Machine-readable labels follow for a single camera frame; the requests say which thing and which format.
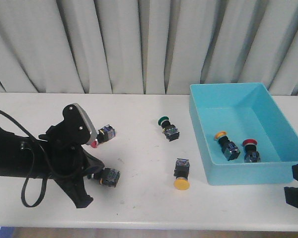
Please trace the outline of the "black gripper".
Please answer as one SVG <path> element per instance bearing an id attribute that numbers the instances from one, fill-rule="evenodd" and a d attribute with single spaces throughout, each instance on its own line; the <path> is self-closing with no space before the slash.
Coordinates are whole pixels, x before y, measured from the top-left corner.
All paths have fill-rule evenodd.
<path id="1" fill-rule="evenodd" d="M 83 177 L 99 178 L 105 168 L 101 160 L 82 148 L 88 141 L 86 125 L 53 125 L 39 135 L 47 156 L 38 154 L 38 177 L 56 179 L 76 208 L 86 208 L 93 201 L 86 193 Z"/>

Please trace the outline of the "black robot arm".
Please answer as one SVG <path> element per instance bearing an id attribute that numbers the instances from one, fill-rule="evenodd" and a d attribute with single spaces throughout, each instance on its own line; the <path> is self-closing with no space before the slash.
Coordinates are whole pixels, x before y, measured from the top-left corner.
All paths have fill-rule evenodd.
<path id="1" fill-rule="evenodd" d="M 73 201 L 76 208 L 86 208 L 93 198 L 84 187 L 84 177 L 100 179 L 104 163 L 88 154 L 81 145 L 70 144 L 59 149 L 43 135 L 37 142 L 18 136 L 0 127 L 0 176 L 42 179 L 38 206 L 46 192 L 47 181 L 55 183 Z"/>

